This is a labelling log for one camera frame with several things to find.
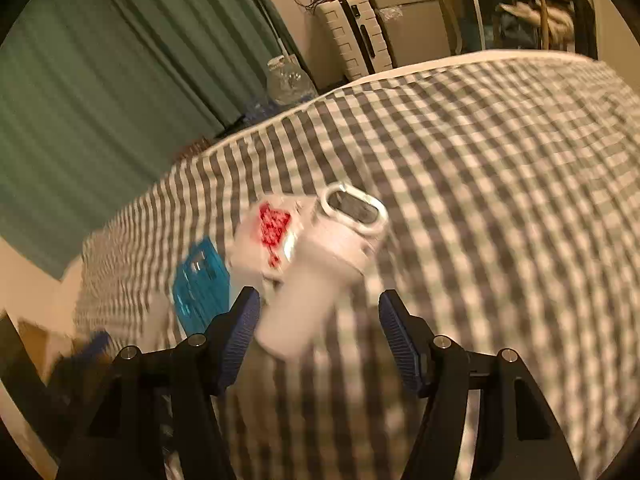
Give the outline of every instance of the mini fridge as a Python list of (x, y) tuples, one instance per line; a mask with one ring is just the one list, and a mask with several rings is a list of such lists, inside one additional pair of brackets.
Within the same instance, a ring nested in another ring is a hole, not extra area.
[(376, 9), (397, 7), (401, 12), (379, 12), (387, 47), (395, 66), (450, 56), (439, 0), (371, 0)]

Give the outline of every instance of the mattress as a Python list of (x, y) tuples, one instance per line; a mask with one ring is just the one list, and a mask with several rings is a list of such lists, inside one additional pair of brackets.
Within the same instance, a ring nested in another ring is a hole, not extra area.
[[(298, 364), (252, 348), (215, 409), (239, 478), (400, 478), (422, 415), (380, 292), (469, 350), (518, 351), (583, 479), (640, 414), (640, 99), (606, 64), (485, 52), (359, 80), (175, 166), (83, 247), (76, 322), (135, 344), (156, 290), (208, 235), (228, 256), (265, 193), (344, 180), (390, 235)], [(172, 319), (163, 345), (183, 337)], [(470, 402), (458, 478), (468, 478)]]

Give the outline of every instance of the metal screw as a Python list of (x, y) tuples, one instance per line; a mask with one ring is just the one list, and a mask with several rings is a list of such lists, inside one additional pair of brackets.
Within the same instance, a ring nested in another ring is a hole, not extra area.
[(192, 334), (187, 339), (187, 343), (191, 346), (202, 346), (207, 342), (207, 337), (204, 334)]
[(516, 354), (515, 350), (511, 350), (511, 348), (504, 349), (500, 355), (505, 361), (510, 363), (518, 360), (518, 354)]
[(138, 349), (135, 346), (125, 346), (120, 350), (120, 357), (123, 359), (133, 359), (138, 354)]
[(442, 348), (444, 350), (445, 348), (449, 348), (451, 346), (451, 339), (449, 339), (445, 335), (437, 335), (433, 338), (433, 344), (438, 348)]

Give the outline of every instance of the suitcase handle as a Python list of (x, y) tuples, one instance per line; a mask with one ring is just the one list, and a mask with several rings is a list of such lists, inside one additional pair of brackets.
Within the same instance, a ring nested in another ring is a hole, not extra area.
[(367, 45), (369, 56), (371, 57), (371, 59), (373, 59), (374, 57), (376, 57), (376, 51), (373, 50), (373, 44), (371, 43), (371, 38), (369, 37), (369, 33), (367, 32), (367, 27), (361, 25), (360, 32), (362, 33), (362, 37), (364, 38), (364, 43)]

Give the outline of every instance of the checkered bedsheet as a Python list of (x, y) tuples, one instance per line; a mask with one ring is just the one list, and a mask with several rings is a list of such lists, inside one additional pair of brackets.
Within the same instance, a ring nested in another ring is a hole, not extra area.
[[(515, 348), (593, 479), (640, 414), (640, 100), (603, 63), (449, 66), (339, 89), (174, 167), (84, 245), (76, 321), (135, 343), (210, 235), (224, 257), (267, 192), (351, 182), (391, 232), (297, 365), (251, 348), (216, 402), (239, 477), (398, 479), (422, 405), (377, 314), (395, 288), (469, 350)], [(165, 345), (180, 340), (172, 320)], [(458, 477), (468, 478), (470, 401)]]

